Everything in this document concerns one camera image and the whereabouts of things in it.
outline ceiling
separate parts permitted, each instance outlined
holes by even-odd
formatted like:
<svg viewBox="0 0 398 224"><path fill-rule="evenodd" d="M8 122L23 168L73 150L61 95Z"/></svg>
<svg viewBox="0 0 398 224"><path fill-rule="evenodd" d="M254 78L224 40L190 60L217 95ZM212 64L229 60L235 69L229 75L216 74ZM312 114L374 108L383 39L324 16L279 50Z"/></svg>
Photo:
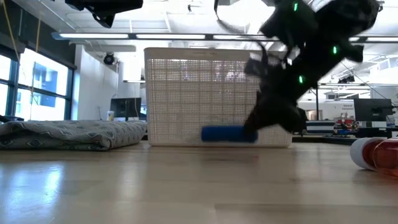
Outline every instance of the ceiling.
<svg viewBox="0 0 398 224"><path fill-rule="evenodd" d="M213 0L147 0L142 9L116 15L111 29L101 27L92 18L91 13L70 8L64 1L56 0L13 0L31 14L41 18L46 24L59 32L153 32L153 33L212 33L228 34L230 30L220 27L213 11ZM330 0L305 0L314 10L318 10ZM397 0L385 0L384 9L379 13L375 26L367 35L397 35ZM191 4L192 11L187 9ZM230 6L220 6L221 20L234 26L235 34L256 34L261 24L272 14L274 8L266 6L261 0L239 0ZM182 41L137 41L137 40L100 40L90 45L135 45L137 51L149 46L162 47L214 47L229 49L256 49L256 45L241 42L182 42ZM280 50L280 44L270 44L270 50ZM366 44L365 62L356 64L344 61L337 66L322 82L337 82L347 68L358 74L369 73L368 68L377 65L389 55L398 54L397 44Z"/></svg>

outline laundry basket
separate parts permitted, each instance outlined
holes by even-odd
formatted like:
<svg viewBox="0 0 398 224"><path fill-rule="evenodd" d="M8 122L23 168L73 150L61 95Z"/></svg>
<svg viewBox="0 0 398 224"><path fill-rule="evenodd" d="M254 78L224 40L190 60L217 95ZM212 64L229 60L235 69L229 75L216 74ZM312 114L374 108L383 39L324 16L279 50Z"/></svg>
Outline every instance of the laundry basket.
<svg viewBox="0 0 398 224"><path fill-rule="evenodd" d="M243 124L259 80L243 68L250 51L146 48L147 128L151 146L288 147L292 135L279 125L259 131L254 144L205 143L201 128Z"/></svg>

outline gray patterned blanket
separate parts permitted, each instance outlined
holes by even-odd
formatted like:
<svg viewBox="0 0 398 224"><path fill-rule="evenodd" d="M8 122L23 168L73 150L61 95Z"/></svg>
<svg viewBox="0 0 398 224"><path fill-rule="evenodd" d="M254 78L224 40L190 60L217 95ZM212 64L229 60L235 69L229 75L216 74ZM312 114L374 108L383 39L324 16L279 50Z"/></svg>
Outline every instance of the gray patterned blanket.
<svg viewBox="0 0 398 224"><path fill-rule="evenodd" d="M0 149L107 151L139 143L145 131L141 121L8 122L0 125Z"/></svg>

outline computer monitor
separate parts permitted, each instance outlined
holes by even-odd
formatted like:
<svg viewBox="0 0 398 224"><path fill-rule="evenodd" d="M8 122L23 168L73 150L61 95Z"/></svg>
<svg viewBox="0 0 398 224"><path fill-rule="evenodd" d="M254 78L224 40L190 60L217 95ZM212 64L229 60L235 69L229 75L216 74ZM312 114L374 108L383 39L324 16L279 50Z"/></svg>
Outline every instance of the computer monitor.
<svg viewBox="0 0 398 224"><path fill-rule="evenodd" d="M111 111L115 118L138 118L141 112L141 98L111 99Z"/></svg>
<svg viewBox="0 0 398 224"><path fill-rule="evenodd" d="M391 99L354 99L356 121L386 121L392 108Z"/></svg>

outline wooden floor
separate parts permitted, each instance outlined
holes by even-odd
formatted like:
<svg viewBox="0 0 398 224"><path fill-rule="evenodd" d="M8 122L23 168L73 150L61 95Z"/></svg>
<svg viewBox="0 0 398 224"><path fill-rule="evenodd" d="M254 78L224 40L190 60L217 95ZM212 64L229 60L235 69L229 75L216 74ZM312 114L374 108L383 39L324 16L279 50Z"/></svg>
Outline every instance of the wooden floor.
<svg viewBox="0 0 398 224"><path fill-rule="evenodd" d="M397 223L398 180L349 147L0 151L0 223Z"/></svg>

